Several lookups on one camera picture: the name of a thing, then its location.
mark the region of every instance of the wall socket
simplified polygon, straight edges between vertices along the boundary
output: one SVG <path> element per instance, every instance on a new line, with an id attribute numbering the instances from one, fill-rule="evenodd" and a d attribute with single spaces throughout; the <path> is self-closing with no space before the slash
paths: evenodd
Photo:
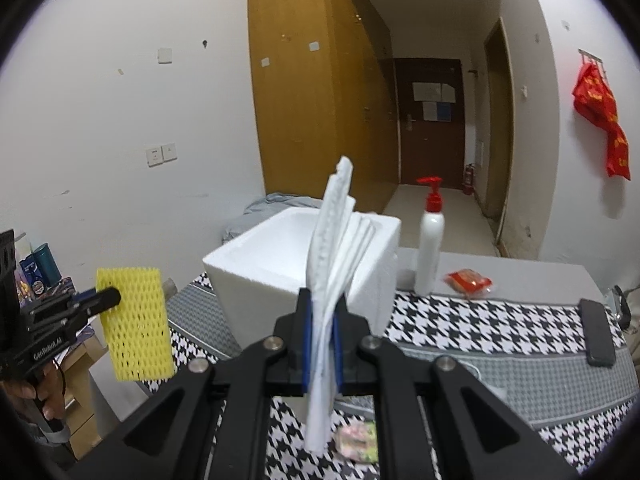
<path id="1" fill-rule="evenodd" d="M 162 160 L 164 162 L 169 162 L 170 160 L 175 160 L 176 158 L 178 158 L 178 154 L 175 151 L 174 142 L 172 142 L 171 144 L 163 144 L 162 146 L 160 146 L 160 149 L 162 150 Z"/>
<path id="2" fill-rule="evenodd" d="M 160 149 L 160 146 L 149 148 L 148 150 L 145 150 L 145 153 L 146 163 L 150 168 L 157 166 L 158 164 L 162 164 L 162 150 Z"/>

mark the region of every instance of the door handle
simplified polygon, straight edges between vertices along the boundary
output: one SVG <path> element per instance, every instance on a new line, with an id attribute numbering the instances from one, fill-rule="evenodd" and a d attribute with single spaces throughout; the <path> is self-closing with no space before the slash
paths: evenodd
<path id="1" fill-rule="evenodd" d="M 411 114 L 406 115 L 406 130 L 412 132 L 414 130 L 415 119 L 411 117 Z"/>

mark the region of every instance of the white styrofoam box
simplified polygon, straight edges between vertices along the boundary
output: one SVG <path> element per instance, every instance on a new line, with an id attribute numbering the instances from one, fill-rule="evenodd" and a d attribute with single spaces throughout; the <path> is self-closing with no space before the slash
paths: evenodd
<path id="1" fill-rule="evenodd" d="M 306 286 L 306 258 L 318 209 L 292 207 L 203 258 L 231 332 L 242 348 L 271 335 L 275 321 L 296 309 Z M 383 335 L 396 291 L 398 218 L 365 214 L 375 234 L 353 277 L 350 312 Z"/>

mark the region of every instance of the paper notice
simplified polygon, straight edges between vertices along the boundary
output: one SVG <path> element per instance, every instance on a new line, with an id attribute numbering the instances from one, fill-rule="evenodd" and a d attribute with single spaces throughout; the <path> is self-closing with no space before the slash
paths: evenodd
<path id="1" fill-rule="evenodd" d="M 442 85 L 442 101 L 446 103 L 456 102 L 456 89 L 453 86 L 446 83 Z"/>
<path id="2" fill-rule="evenodd" d="M 438 104 L 432 101 L 423 101 L 422 115 L 425 121 L 437 121 L 438 120 Z"/>
<path id="3" fill-rule="evenodd" d="M 446 123 L 451 122 L 451 103 L 436 103 L 438 109 L 438 120 Z"/>
<path id="4" fill-rule="evenodd" d="M 442 101 L 440 83 L 414 82 L 414 101 Z"/>

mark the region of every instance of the houndstooth tablecloth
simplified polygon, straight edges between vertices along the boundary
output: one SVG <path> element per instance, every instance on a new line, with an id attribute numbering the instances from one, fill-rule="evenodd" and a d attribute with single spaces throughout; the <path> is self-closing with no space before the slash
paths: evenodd
<path id="1" fill-rule="evenodd" d="M 215 363 L 239 353 L 206 274 L 172 298 L 167 310 L 177 367 L 195 357 Z M 583 471 L 611 439 L 638 394 L 625 339 L 613 315 L 607 315 L 617 356 L 611 373 L 586 365 L 582 324 L 574 306 L 421 298 L 398 292 L 385 335 L 407 354 L 422 352 L 418 358 L 452 354 L 487 384 L 507 391 L 511 409 Z M 161 383 L 146 385 L 154 392 Z M 363 416 L 335 410 L 332 425 L 335 429 L 356 418 Z M 306 453 L 303 431 L 289 406 L 273 399 L 268 478 L 378 477 L 377 466 L 346 460 L 333 444 L 323 456 Z M 437 468 L 436 457 L 432 459 Z"/>

